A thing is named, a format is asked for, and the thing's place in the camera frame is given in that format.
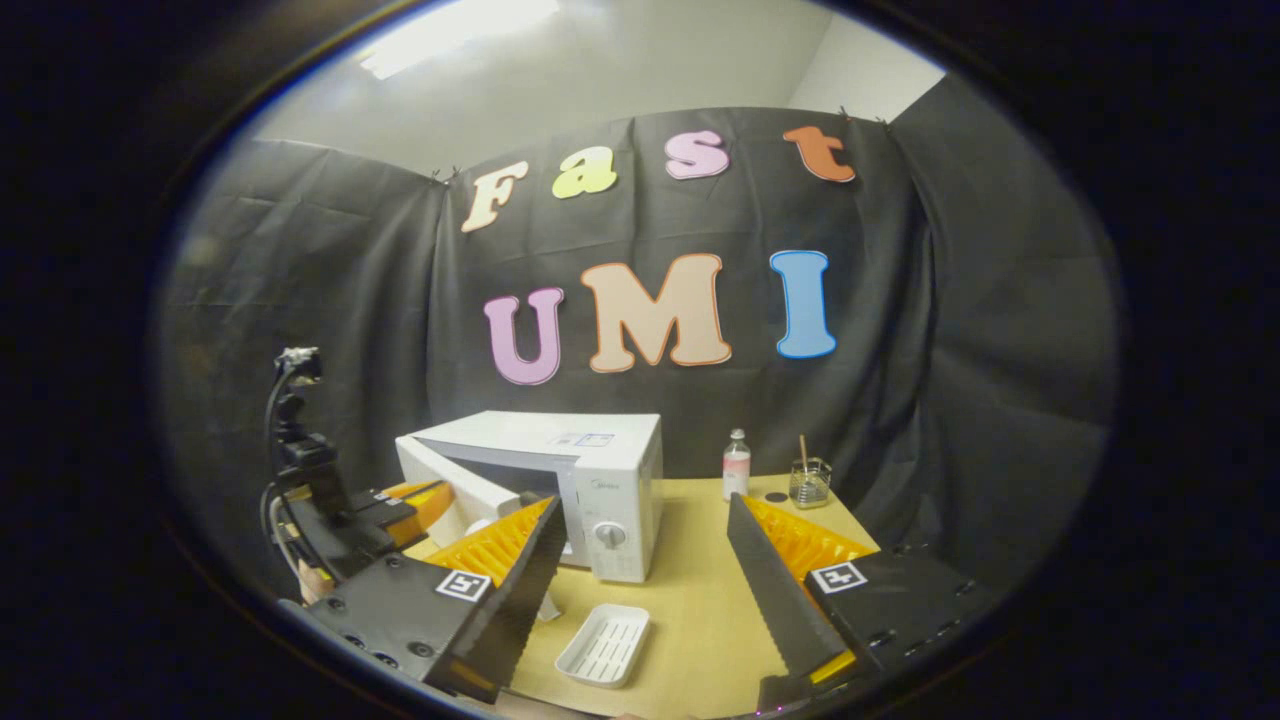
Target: pink letter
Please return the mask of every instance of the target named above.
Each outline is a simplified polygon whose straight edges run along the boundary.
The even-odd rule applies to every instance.
[[[676,179],[718,176],[728,167],[728,152],[719,147],[721,137],[709,129],[672,136],[663,150],[671,161],[667,173]]]
[[[556,306],[564,300],[564,291],[544,287],[529,293],[529,305],[538,313],[538,360],[527,361],[516,352],[516,310],[520,301],[509,295],[495,297],[484,305],[489,316],[489,341],[493,364],[498,373],[521,386],[536,386],[552,379],[559,370],[559,318]]]

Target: ceiling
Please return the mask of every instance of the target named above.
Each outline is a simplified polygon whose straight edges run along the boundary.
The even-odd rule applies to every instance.
[[[383,81],[358,56],[339,59],[265,110],[251,133],[444,178],[620,117],[788,106],[831,24],[831,10],[805,0],[559,0],[526,29],[468,41]]]

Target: white microwave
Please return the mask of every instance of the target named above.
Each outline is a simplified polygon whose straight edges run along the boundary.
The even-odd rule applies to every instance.
[[[518,510],[521,492],[558,493],[562,562],[600,580],[648,577],[662,520],[659,415],[489,410],[398,437],[396,448],[404,480],[448,482],[466,523]]]

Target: black fabric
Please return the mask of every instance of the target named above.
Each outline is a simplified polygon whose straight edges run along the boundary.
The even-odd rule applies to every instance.
[[[1123,302],[1110,243],[1044,149],[960,78],[891,129],[934,249],[928,469],[878,479],[855,514],[1007,588],[1065,532],[1108,437]]]
[[[782,133],[841,138],[858,177],[812,174]],[[663,145],[724,138],[730,167],[676,181]],[[613,149],[617,183],[552,195],[559,163]],[[498,219],[462,233],[476,177],[525,160]],[[728,430],[755,474],[787,471],[805,433],[881,544],[931,542],[992,587],[1020,578],[1088,484],[1114,392],[1101,233],[1052,168],[970,91],[943,81],[892,126],[826,113],[708,109],[603,123],[494,158],[448,184],[292,142],[237,149],[187,228],[165,305],[164,395],[183,477],[211,537],[278,592],[257,538],[270,360],[319,346],[303,421],[339,447],[348,489],[399,482],[393,438],[480,410],[659,413],[668,477],[716,477]],[[831,355],[778,355],[780,250],[817,250]],[[596,373],[580,275],[625,263],[655,296],[671,263],[710,252],[732,357],[667,356]],[[561,287],[561,365],[539,386],[494,366],[484,304]]]

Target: dark hole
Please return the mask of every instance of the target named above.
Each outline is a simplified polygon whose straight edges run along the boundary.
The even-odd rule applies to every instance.
[[[874,635],[867,638],[867,647],[879,647],[882,644],[888,644],[893,642],[893,637],[897,633],[895,633],[893,630],[882,630],[879,633],[876,633]]]

